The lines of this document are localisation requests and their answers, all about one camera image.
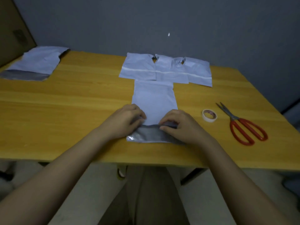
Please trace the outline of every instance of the wooden table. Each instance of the wooden table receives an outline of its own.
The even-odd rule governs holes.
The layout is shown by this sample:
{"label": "wooden table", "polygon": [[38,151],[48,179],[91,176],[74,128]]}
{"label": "wooden table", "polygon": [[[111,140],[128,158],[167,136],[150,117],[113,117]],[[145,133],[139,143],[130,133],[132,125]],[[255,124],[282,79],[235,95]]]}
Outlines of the wooden table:
{"label": "wooden table", "polygon": [[[51,161],[131,103],[134,80],[119,78],[125,57],[71,51],[44,82],[0,79],[0,158]],[[213,87],[174,84],[178,109],[190,113],[240,167],[300,170],[300,135],[236,69],[211,66]],[[260,125],[269,139],[238,143],[229,117],[215,102]],[[214,123],[203,109],[218,114]],[[96,160],[115,163],[206,167],[184,146],[131,143],[107,145]]]}

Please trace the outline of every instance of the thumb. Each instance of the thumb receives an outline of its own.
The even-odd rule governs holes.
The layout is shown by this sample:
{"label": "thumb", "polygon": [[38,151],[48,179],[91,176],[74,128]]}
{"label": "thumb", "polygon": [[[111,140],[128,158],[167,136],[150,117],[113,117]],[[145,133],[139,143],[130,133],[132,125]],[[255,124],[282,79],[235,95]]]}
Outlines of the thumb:
{"label": "thumb", "polygon": [[139,118],[138,120],[136,120],[134,123],[132,123],[130,125],[130,130],[131,132],[133,132],[135,129],[137,129],[141,124],[144,123],[144,119],[143,118]]}
{"label": "thumb", "polygon": [[176,138],[176,135],[177,135],[177,129],[173,129],[171,127],[168,127],[168,126],[161,126],[159,128],[160,130],[163,130],[164,132],[170,134],[171,136],[174,136]]}

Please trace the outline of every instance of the red scissors handle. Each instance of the red scissors handle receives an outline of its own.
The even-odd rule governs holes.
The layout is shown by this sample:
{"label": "red scissors handle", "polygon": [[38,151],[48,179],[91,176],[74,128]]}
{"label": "red scissors handle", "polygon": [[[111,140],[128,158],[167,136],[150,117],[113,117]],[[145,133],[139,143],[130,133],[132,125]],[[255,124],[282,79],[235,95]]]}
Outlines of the red scissors handle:
{"label": "red scissors handle", "polygon": [[[267,133],[261,128],[259,127],[258,125],[254,124],[252,121],[249,121],[249,120],[246,120],[246,119],[243,119],[243,118],[240,118],[238,119],[240,123],[242,123],[243,126],[245,126],[251,133],[253,133],[254,136],[257,137],[257,139],[261,140],[261,141],[265,141],[268,139],[268,135]],[[255,128],[257,128],[263,135],[260,136],[250,125],[254,126]],[[237,128],[237,130],[248,140],[248,142],[245,142],[243,140],[241,140],[237,135],[236,133],[234,132],[233,130],[233,126],[235,126]],[[233,121],[230,121],[230,130],[234,136],[234,138],[240,142],[241,144],[243,145],[253,145],[255,142],[254,140],[233,120]]]}

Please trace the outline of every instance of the adhesive strip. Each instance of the adhesive strip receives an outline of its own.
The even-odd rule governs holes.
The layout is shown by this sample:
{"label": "adhesive strip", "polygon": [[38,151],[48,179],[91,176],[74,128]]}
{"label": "adhesive strip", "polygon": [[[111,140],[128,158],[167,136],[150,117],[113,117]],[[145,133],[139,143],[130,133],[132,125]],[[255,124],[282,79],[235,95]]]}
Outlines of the adhesive strip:
{"label": "adhesive strip", "polygon": [[[212,118],[206,117],[205,113],[212,115]],[[202,118],[207,122],[214,122],[217,119],[217,117],[217,114],[210,109],[204,109],[202,111]]]}

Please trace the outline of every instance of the tiled floor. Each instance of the tiled floor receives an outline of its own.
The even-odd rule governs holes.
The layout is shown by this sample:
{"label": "tiled floor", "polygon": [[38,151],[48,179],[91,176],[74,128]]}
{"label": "tiled floor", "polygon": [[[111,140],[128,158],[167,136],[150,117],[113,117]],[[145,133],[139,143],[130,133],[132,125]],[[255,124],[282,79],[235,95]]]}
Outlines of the tiled floor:
{"label": "tiled floor", "polygon": [[[0,161],[0,170],[5,167]],[[0,180],[0,195],[11,191],[42,169],[37,162],[17,162],[11,183]],[[191,224],[235,224],[210,171],[186,186],[179,184],[182,168],[169,167]],[[246,169],[246,174],[278,205],[293,224],[299,224],[296,197],[281,186],[282,176],[269,170]],[[124,185],[116,177],[116,165],[93,163],[80,178],[51,225],[97,224],[108,205]]]}

